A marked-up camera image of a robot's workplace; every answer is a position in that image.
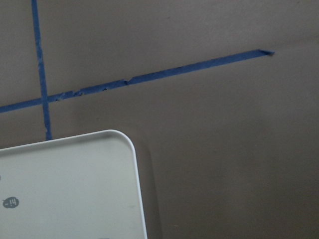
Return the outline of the beige rabbit serving tray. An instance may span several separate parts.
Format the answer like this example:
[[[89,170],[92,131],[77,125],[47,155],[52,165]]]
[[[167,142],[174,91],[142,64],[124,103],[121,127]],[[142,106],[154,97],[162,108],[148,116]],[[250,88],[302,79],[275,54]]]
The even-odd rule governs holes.
[[[104,130],[0,151],[3,239],[145,239],[132,141]]]

